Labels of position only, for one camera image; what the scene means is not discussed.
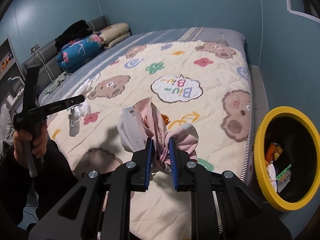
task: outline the gray headboard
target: gray headboard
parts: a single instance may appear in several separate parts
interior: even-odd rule
[[[89,30],[92,30],[92,31],[102,30],[103,28],[111,25],[107,16],[101,16],[97,19],[87,22],[87,24],[89,26]],[[54,39],[49,43],[47,43],[46,45],[41,46],[39,49],[37,49],[36,53],[39,55],[42,61],[45,64],[47,64],[47,66],[49,67],[49,69],[53,74],[54,79],[56,79],[62,72],[56,60],[56,56],[58,53],[57,53],[57,48],[55,47]],[[35,53],[33,53],[30,58],[28,58],[24,63],[21,64],[24,75],[26,75],[27,73],[27,68],[33,65],[42,65],[39,71],[39,80],[38,80],[37,92],[36,92],[37,96],[39,96],[40,93],[51,83],[51,80],[49,75],[46,72],[46,68],[44,67],[44,64],[37,57],[37,55],[35,55]]]

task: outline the yellow rim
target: yellow rim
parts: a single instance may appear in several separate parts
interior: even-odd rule
[[[312,139],[315,143],[316,154],[317,154],[317,168],[316,168],[316,176],[311,185],[310,190],[307,194],[299,201],[295,203],[289,203],[283,200],[273,189],[270,178],[265,166],[265,154],[264,154],[264,138],[266,134],[267,127],[269,123],[277,117],[288,116],[296,119],[302,125],[304,125]],[[311,122],[311,120],[299,110],[288,107],[288,106],[280,106],[272,109],[263,119],[260,127],[258,128],[255,141],[254,141],[254,168],[257,174],[257,179],[267,201],[277,210],[287,212],[293,211],[302,208],[305,206],[315,195],[320,185],[320,136],[319,133]]]

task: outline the yellow arrow print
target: yellow arrow print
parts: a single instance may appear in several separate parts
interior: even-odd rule
[[[194,118],[193,118],[193,120],[192,120],[191,122],[197,121],[198,118],[200,117],[200,115],[199,115],[197,112],[192,111],[192,114],[186,114],[186,115],[184,115],[180,120],[175,120],[175,121],[173,121],[173,122],[169,125],[168,129],[170,130],[170,129],[172,128],[172,126],[174,126],[176,123],[178,123],[179,126],[185,124],[187,121],[184,120],[184,119],[185,119],[186,117],[188,117],[188,116],[194,116]]]

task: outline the black handheld tool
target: black handheld tool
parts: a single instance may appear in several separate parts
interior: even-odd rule
[[[33,141],[41,134],[41,127],[47,116],[62,111],[73,105],[84,102],[84,96],[76,96],[54,102],[45,106],[36,107],[36,84],[38,82],[40,66],[31,66],[27,70],[26,83],[23,92],[22,112],[15,114],[13,125],[15,130],[23,129],[32,135],[30,142],[22,142],[23,152],[26,154],[30,176],[36,177],[43,171],[44,160],[32,154]]]
[[[191,191],[192,240],[292,240],[271,206],[234,173],[207,171],[190,161],[188,153],[177,150],[174,138],[170,138],[169,154],[175,188]],[[129,240],[130,192],[148,189],[154,156],[154,144],[148,138],[146,148],[115,171],[90,171],[31,230],[29,240],[93,240],[97,235],[101,240]],[[212,191],[217,193],[221,235]]]

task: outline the wall outlet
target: wall outlet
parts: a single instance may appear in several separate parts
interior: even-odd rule
[[[39,43],[37,43],[35,46],[33,46],[33,47],[29,50],[30,54],[33,53],[33,50],[37,50],[37,49],[39,49],[39,48],[40,48],[40,45],[39,45]]]

